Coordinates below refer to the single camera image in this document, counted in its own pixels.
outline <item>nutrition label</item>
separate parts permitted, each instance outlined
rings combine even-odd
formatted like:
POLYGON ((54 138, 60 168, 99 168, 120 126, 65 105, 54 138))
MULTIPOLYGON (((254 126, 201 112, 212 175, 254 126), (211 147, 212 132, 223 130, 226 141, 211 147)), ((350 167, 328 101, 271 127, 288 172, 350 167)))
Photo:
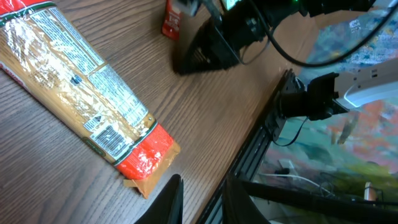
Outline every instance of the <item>nutrition label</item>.
POLYGON ((104 66, 88 79, 132 127, 135 127, 147 115, 148 109, 110 65, 104 66))
POLYGON ((90 46, 90 44, 80 35, 80 33, 68 22, 68 20, 63 16, 62 12, 56 7, 49 9, 49 11, 55 15, 55 17, 61 22, 61 24, 66 28, 66 30, 79 42, 79 44, 89 53, 92 59, 98 65, 104 64, 104 60, 99 56, 95 50, 90 46))
POLYGON ((54 49, 63 52, 84 75, 98 67, 48 10, 36 12, 30 17, 53 41, 54 49))

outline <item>wood grain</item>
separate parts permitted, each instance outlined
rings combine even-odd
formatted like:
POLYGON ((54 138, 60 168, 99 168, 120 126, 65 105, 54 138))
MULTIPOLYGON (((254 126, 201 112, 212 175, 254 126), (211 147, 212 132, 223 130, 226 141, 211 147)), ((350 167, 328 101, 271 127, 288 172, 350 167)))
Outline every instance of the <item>wood grain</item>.
MULTIPOLYGON (((282 72, 273 47, 250 66, 180 77, 175 43, 160 34, 165 1, 56 1, 94 48, 180 143, 182 151, 149 200, 4 72, 0 72, 0 223, 132 223, 172 174, 184 182, 184 223, 194 222, 282 72)), ((183 18, 182 41, 208 18, 183 18)), ((313 20, 293 15, 275 38, 304 60, 313 20)), ((250 47, 256 54, 262 43, 250 47)))

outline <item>red label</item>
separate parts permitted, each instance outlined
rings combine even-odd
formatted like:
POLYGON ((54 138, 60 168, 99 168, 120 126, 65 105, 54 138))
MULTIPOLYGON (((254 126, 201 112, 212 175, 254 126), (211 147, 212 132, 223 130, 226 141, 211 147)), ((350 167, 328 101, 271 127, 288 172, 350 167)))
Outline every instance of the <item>red label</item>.
POLYGON ((45 3, 50 1, 43 0, 0 0, 0 18, 4 14, 16 12, 25 9, 35 4, 45 3))
POLYGON ((173 7, 172 0, 167 0, 162 33, 173 40, 178 40, 180 37, 180 20, 180 10, 173 7))
POLYGON ((128 179, 144 179, 156 170, 173 142, 173 138, 158 124, 116 168, 128 179))

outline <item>plastic packaging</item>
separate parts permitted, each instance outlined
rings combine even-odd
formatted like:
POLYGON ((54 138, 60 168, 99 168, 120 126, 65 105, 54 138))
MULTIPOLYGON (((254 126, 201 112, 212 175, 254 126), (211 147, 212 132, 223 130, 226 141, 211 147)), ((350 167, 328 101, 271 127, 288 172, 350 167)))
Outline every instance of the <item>plastic packaging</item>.
POLYGON ((145 197, 180 151, 52 2, 0 0, 0 67, 145 197))

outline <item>black metal frame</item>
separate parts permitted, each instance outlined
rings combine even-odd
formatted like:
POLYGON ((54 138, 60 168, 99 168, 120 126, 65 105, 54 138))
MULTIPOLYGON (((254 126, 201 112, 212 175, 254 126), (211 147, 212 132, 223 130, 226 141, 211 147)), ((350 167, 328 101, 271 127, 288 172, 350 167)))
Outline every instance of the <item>black metal frame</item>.
POLYGON ((272 140, 279 137, 286 122, 286 119, 280 117, 279 96, 302 90, 303 86, 300 86, 293 71, 286 71, 197 223, 221 223, 223 219, 221 195, 227 176, 232 174, 240 179, 253 180, 269 145, 272 140))

